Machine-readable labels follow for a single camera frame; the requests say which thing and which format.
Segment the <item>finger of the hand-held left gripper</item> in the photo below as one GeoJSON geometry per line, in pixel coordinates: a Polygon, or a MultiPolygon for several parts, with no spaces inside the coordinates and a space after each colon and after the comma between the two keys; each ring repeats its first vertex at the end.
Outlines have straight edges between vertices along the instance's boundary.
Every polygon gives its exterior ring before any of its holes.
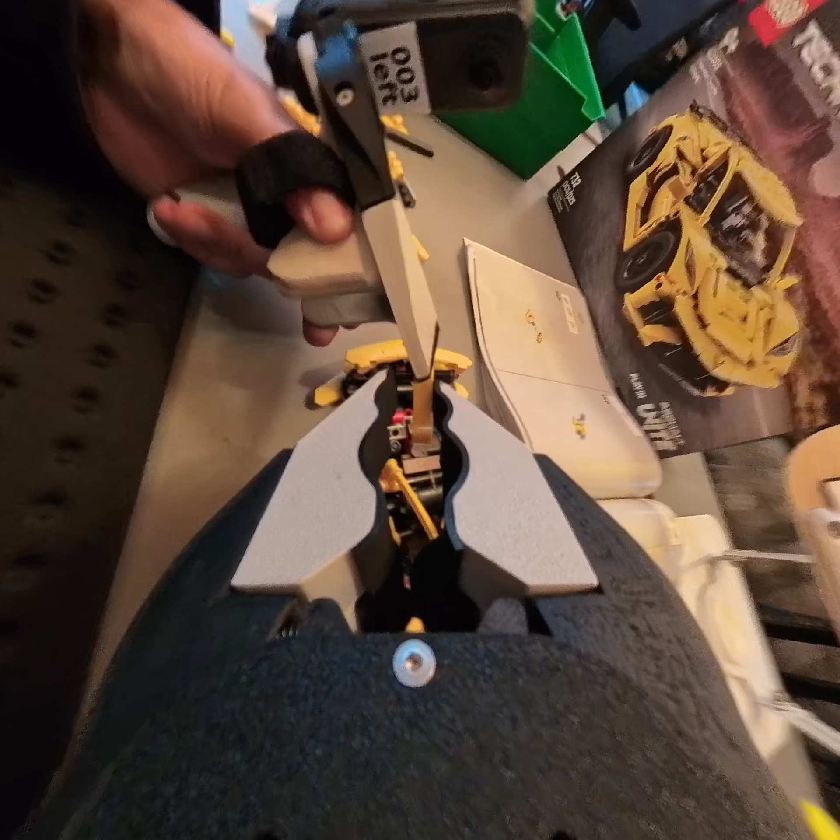
{"type": "Polygon", "coordinates": [[[361,212],[364,234],[417,381],[434,372],[438,315],[402,199],[361,212]]]}

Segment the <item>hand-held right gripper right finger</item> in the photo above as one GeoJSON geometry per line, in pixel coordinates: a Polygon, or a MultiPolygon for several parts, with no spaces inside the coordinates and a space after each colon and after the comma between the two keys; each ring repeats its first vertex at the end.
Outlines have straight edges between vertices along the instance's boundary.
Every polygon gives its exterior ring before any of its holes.
{"type": "Polygon", "coordinates": [[[449,384],[436,386],[444,525],[458,587],[498,601],[590,594],[599,579],[531,450],[449,384]]]}

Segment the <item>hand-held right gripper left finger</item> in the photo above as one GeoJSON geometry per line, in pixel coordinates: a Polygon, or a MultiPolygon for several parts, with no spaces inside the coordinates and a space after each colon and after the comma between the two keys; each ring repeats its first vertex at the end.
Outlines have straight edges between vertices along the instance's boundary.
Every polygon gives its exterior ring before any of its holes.
{"type": "Polygon", "coordinates": [[[235,591],[331,600],[358,628],[356,604],[382,586],[395,552],[380,474],[396,405],[394,374],[380,371],[299,440],[233,574],[235,591]]]}

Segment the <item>yellow toy brick car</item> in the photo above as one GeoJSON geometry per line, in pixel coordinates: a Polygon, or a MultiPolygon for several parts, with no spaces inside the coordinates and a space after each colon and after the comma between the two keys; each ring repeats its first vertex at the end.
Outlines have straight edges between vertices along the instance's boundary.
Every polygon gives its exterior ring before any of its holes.
{"type": "Polygon", "coordinates": [[[386,564],[356,599],[353,618],[367,634],[474,632],[480,609],[458,583],[461,560],[444,536],[440,435],[433,427],[428,443],[415,440],[417,384],[403,341],[349,350],[340,372],[312,391],[311,406],[337,408],[382,372],[395,389],[385,402],[391,411],[374,428],[388,444],[377,478],[385,530],[373,543],[386,564]]]}

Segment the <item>yellow connector brick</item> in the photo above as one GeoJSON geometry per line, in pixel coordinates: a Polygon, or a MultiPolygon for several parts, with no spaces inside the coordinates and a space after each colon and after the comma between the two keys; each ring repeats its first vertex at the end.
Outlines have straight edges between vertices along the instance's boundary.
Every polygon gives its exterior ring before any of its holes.
{"type": "Polygon", "coordinates": [[[434,376],[413,383],[411,451],[415,459],[425,458],[437,445],[434,426],[434,376]]]}

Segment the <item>instruction booklet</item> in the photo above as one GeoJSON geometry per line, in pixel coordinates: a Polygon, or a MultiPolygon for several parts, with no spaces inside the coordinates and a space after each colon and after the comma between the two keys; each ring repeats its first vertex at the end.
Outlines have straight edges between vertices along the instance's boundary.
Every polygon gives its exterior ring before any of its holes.
{"type": "Polygon", "coordinates": [[[580,290],[467,238],[464,250],[488,414],[596,500],[653,496],[659,459],[580,290]]]}

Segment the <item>grey desk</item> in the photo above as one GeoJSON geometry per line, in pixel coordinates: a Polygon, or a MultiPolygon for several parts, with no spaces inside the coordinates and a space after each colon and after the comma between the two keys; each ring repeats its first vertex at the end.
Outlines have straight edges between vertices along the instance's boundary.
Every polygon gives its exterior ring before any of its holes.
{"type": "Polygon", "coordinates": [[[302,363],[316,359],[303,342],[324,347],[335,328],[304,323],[299,338],[298,312],[267,279],[228,277],[203,293],[179,349],[91,664],[89,706],[142,602],[192,533],[306,432],[302,363]]]}

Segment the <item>person's left hand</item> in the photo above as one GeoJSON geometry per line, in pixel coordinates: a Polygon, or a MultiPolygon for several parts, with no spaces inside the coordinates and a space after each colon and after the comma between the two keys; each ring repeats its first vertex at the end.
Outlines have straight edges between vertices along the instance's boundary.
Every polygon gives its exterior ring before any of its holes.
{"type": "Polygon", "coordinates": [[[160,230],[205,266],[270,278],[270,252],[178,186],[232,171],[298,125],[219,37],[174,2],[89,1],[80,10],[80,92],[102,152],[150,203],[160,230]]]}

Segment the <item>green storage bin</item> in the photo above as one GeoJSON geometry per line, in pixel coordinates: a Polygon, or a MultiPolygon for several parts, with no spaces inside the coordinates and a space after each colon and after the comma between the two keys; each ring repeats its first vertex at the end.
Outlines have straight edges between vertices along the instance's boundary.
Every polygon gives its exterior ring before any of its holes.
{"type": "Polygon", "coordinates": [[[578,14],[538,1],[524,89],[501,111],[450,112],[438,120],[523,180],[604,113],[602,96],[578,14]]]}

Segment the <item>black long brick beam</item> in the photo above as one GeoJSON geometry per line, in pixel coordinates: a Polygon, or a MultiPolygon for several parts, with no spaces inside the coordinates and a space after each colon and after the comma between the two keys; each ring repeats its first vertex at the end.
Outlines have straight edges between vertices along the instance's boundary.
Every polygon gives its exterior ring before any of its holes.
{"type": "Polygon", "coordinates": [[[410,150],[415,154],[420,154],[428,159],[434,157],[434,149],[431,146],[420,140],[415,140],[407,134],[387,129],[385,131],[385,136],[389,141],[393,142],[394,144],[398,144],[404,149],[410,150]]]}

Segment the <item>pile of yellow bricks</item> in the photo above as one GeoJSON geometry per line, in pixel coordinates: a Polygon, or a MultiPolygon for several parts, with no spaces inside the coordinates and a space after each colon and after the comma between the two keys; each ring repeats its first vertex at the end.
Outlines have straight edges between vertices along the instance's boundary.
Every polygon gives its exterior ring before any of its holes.
{"type": "Polygon", "coordinates": [[[388,140],[391,131],[375,104],[359,33],[351,22],[330,35],[293,33],[279,17],[266,37],[266,63],[279,88],[308,101],[283,96],[280,105],[293,130],[273,135],[248,150],[231,174],[234,195],[250,236],[273,249],[294,226],[290,199],[307,189],[335,194],[365,210],[397,198],[413,207],[401,159],[388,140]]]}

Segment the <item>white tablet stand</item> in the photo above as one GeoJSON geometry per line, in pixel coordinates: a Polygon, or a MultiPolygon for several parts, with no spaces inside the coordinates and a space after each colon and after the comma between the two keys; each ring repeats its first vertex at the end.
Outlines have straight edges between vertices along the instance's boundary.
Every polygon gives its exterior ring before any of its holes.
{"type": "Polygon", "coordinates": [[[802,733],[774,702],[783,684],[770,642],[719,520],[679,517],[653,499],[600,500],[668,577],[715,655],[753,744],[793,804],[824,805],[802,733]]]}

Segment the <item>black studded baseplate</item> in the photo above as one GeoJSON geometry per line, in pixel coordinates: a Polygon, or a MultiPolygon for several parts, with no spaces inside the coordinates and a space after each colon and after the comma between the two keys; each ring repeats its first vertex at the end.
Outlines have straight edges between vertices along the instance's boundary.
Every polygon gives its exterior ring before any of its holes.
{"type": "Polygon", "coordinates": [[[1,818],[62,764],[197,264],[120,206],[2,169],[1,818]]]}

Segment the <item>black toy set box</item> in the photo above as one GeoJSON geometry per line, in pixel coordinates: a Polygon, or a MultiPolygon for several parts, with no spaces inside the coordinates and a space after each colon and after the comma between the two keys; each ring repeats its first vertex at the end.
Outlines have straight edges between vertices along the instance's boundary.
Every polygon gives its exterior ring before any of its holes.
{"type": "Polygon", "coordinates": [[[548,205],[660,458],[838,424],[839,5],[761,2],[548,205]]]}

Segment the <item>yellow paper strip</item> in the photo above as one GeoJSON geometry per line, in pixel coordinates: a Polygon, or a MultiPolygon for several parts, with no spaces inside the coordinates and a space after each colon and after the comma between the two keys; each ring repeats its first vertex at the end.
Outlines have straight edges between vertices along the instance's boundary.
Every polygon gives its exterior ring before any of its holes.
{"type": "Polygon", "coordinates": [[[814,839],[839,840],[839,823],[821,806],[805,799],[800,800],[801,814],[814,839]]]}

